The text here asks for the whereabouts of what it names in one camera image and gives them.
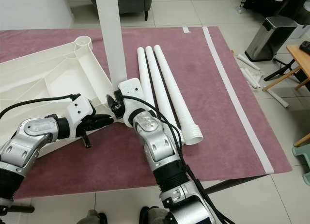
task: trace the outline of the white wall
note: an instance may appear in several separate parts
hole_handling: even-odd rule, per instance
[[[69,28],[67,0],[0,0],[0,30]]]

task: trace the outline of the white plastic tube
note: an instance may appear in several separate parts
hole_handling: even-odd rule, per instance
[[[159,45],[154,46],[154,51],[166,82],[172,103],[178,116],[184,141],[186,145],[194,145],[203,139],[202,132],[198,125],[194,123],[192,116],[187,108],[187,105],[182,97],[180,89],[173,77],[166,58]]]
[[[170,124],[177,127],[177,124],[175,122],[175,118],[174,118],[174,115],[171,109],[171,105],[170,105],[170,102],[169,102],[169,99],[168,99],[168,96],[165,90],[165,86],[160,76],[160,72],[159,72],[159,69],[156,63],[156,59],[155,59],[152,47],[150,46],[146,47],[145,52],[146,52],[147,61],[149,63],[149,68],[150,68],[150,72],[152,76],[152,81],[153,81],[153,86],[154,86],[158,108],[160,112],[167,118]],[[164,124],[164,131],[173,140],[170,128],[166,124]],[[179,133],[181,134],[182,144],[184,144],[184,139],[182,137],[182,133],[180,130],[179,130]]]
[[[243,74],[243,76],[247,79],[247,81],[251,84],[251,86],[254,88],[254,89],[257,89],[257,85],[255,84],[255,82],[251,79],[251,77],[248,75],[248,73],[244,70],[244,68],[240,68],[241,69],[241,72]]]
[[[289,103],[286,102],[284,99],[282,99],[280,96],[278,96],[276,93],[271,91],[270,89],[267,90],[267,92],[276,99],[283,107],[287,108],[289,106]]]
[[[253,69],[258,70],[258,71],[261,70],[257,65],[253,64],[249,59],[245,58],[241,54],[238,54],[237,58],[243,61],[244,63],[248,64],[249,66],[251,66]]]
[[[116,91],[118,84],[127,80],[118,2],[117,0],[96,1],[112,88]]]
[[[155,106],[153,92],[149,77],[149,71],[147,69],[146,59],[144,48],[137,48],[138,53],[138,64],[139,64],[139,74],[140,74],[140,83],[144,93],[145,101]]]
[[[260,84],[254,79],[253,75],[250,73],[250,71],[247,68],[244,68],[244,71],[248,74],[250,77],[252,83],[255,85],[256,88],[260,88]]]

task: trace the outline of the stainless steel trash can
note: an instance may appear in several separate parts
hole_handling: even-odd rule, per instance
[[[269,61],[297,27],[284,16],[267,17],[245,54],[252,62]]]

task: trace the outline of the table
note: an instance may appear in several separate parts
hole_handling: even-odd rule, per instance
[[[125,28],[122,34],[128,78],[139,77],[137,47],[161,45],[193,119],[204,135],[199,144],[184,147],[185,160],[201,181],[225,180],[207,189],[208,193],[292,169],[218,27],[191,27],[189,32],[182,28]],[[2,48],[6,49],[0,52],[0,60],[72,42],[81,35],[93,40],[93,52],[109,75],[100,29],[0,32]],[[207,43],[207,36],[212,46]],[[251,138],[248,129],[253,131]],[[116,123],[89,138],[93,144],[90,149],[76,141],[39,158],[15,198],[156,184],[132,129]],[[264,168],[266,161],[270,171]]]
[[[305,85],[307,82],[310,81],[310,55],[300,50],[298,45],[290,45],[290,46],[287,46],[286,48],[289,51],[289,53],[292,55],[294,60],[298,63],[298,66],[295,69],[291,70],[289,73],[283,75],[282,77],[274,81],[273,83],[264,87],[263,91],[267,91],[269,88],[273,87],[277,83],[283,81],[284,79],[286,79],[287,77],[296,73],[299,70],[303,70],[303,72],[307,75],[308,78],[305,79],[303,82],[301,82],[298,86],[296,86],[295,89],[298,90],[300,87],[302,87],[303,85]],[[309,139],[310,139],[310,133],[306,135],[305,137],[303,137],[302,139],[298,140],[294,144],[294,146],[296,147],[300,146],[302,143],[304,143],[305,141]]]

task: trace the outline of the pink carpet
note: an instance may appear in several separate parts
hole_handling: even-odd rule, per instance
[[[201,143],[185,146],[184,155],[202,181],[264,174],[262,164],[241,124],[212,58],[202,28],[123,29],[128,78],[139,77],[136,49],[161,45],[193,119]],[[217,27],[209,27],[217,53],[240,103],[275,173],[291,170],[264,113],[245,81]],[[93,52],[109,74],[99,29],[0,32],[0,61],[72,42],[81,35],[93,40]],[[132,129],[112,124],[90,135],[86,149],[76,141],[38,159],[16,198],[116,190],[155,185],[142,146]]]

